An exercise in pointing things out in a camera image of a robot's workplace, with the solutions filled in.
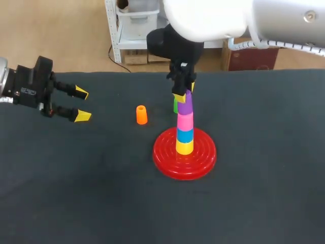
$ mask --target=purple ring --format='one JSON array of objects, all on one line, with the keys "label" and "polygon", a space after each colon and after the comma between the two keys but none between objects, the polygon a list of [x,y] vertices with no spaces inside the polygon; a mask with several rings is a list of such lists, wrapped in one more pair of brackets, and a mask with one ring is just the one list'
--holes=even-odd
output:
[{"label": "purple ring", "polygon": [[192,93],[190,90],[186,91],[185,103],[178,103],[177,105],[179,114],[188,115],[190,113],[193,113]]}]

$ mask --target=pink ring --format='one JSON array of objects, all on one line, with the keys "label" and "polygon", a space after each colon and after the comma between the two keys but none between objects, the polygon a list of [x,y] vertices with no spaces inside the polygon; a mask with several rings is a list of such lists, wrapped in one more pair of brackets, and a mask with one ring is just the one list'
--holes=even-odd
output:
[{"label": "pink ring", "polygon": [[177,128],[182,131],[190,131],[193,129],[193,113],[188,115],[177,115]]}]

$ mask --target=wooden floor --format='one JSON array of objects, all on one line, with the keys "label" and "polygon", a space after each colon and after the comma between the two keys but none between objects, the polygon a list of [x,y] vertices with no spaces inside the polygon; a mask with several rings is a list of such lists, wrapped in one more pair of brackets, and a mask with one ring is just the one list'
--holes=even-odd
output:
[{"label": "wooden floor", "polygon": [[[0,56],[11,68],[32,67],[39,55],[56,72],[124,72],[108,59],[110,35],[104,0],[1,0]],[[217,71],[220,51],[206,50],[198,71]],[[132,72],[167,71],[167,65],[129,66]],[[325,58],[280,50],[276,69],[325,68]]]}]

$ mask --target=blue ring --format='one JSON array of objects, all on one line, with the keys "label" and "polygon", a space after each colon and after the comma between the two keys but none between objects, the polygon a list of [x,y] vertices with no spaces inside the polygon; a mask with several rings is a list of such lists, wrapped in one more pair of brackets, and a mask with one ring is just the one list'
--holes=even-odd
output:
[{"label": "blue ring", "polygon": [[193,141],[194,136],[194,130],[190,131],[182,131],[180,129],[177,129],[177,140],[181,143],[189,143]]}]

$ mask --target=shelf leg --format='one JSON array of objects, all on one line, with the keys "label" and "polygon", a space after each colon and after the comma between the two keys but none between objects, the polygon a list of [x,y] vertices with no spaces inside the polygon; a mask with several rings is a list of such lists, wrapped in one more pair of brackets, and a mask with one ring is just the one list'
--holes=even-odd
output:
[{"label": "shelf leg", "polygon": [[116,19],[116,2],[115,0],[105,0],[106,14],[108,20],[108,26],[111,34],[112,48],[114,53],[114,60],[117,63],[121,63],[121,51],[117,45],[117,19]]}]

